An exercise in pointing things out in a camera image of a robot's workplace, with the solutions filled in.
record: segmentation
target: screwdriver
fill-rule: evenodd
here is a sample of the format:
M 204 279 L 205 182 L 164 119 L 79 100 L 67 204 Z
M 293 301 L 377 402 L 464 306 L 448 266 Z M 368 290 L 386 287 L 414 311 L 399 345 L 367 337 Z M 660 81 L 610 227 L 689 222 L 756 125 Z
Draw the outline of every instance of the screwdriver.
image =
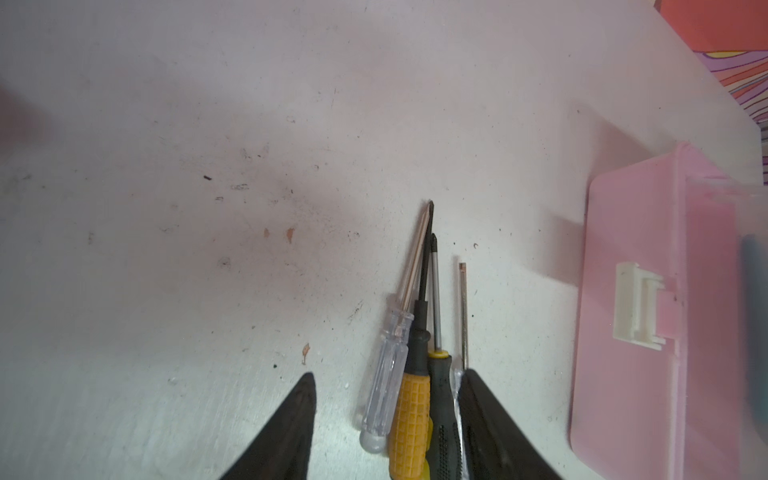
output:
M 389 475 L 393 480 L 417 480 L 425 469 L 429 428 L 429 371 L 427 370 L 427 277 L 435 205 L 429 202 L 429 222 L 424 236 L 419 298 L 413 304 L 408 357 L 389 431 Z
M 427 370 L 430 377 L 429 418 L 432 419 L 432 439 L 426 460 L 430 480 L 461 480 L 462 455 L 458 423 L 451 390 L 452 358 L 441 347 L 440 286 L 437 266 L 437 236 L 432 234 L 432 314 L 434 316 L 435 351 L 429 353 Z

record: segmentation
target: stain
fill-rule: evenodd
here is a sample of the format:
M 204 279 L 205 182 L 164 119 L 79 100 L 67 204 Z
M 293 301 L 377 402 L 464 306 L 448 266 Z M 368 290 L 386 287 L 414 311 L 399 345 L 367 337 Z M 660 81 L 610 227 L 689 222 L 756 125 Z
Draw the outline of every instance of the stain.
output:
M 302 365 L 306 365 L 306 354 L 310 352 L 310 345 L 307 343 L 304 348 L 301 349 L 301 355 L 304 357 L 304 359 L 301 361 Z
M 352 324 L 352 320 L 353 320 L 354 316 L 357 315 L 357 313 L 360 311 L 361 308 L 362 308 L 362 300 L 360 300 L 357 303 L 357 306 L 355 307 L 355 311 L 352 312 L 352 314 L 350 316 L 346 317 L 346 319 L 349 320 L 349 324 L 350 325 Z

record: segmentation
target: colorful fabric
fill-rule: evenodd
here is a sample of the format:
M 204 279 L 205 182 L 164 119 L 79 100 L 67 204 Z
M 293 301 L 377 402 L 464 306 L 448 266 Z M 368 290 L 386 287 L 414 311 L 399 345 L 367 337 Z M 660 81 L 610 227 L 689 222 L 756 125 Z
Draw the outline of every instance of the colorful fabric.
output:
M 768 146 L 768 0 L 653 0 L 762 131 Z M 763 182 L 768 165 L 763 157 Z
M 768 122 L 768 51 L 697 55 L 752 119 L 758 124 Z

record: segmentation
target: transparent screwdriver handle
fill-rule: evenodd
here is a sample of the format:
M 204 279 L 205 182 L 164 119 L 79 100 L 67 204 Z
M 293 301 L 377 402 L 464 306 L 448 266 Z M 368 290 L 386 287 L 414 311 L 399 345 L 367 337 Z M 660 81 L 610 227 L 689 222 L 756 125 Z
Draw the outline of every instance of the transparent screwdriver handle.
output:
M 408 334 L 413 315 L 402 310 L 390 310 L 380 338 L 379 361 L 373 375 L 371 393 L 362 417 L 360 445 L 371 453 L 386 447 L 386 436 L 392 427 L 402 371 L 408 355 Z

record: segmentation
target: pink plastic box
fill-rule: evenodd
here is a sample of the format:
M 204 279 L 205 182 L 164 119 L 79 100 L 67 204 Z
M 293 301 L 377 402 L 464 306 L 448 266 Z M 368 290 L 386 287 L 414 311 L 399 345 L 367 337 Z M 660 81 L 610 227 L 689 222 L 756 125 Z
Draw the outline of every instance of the pink plastic box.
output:
M 741 476 L 739 238 L 712 179 L 680 144 L 590 186 L 571 447 L 607 480 Z

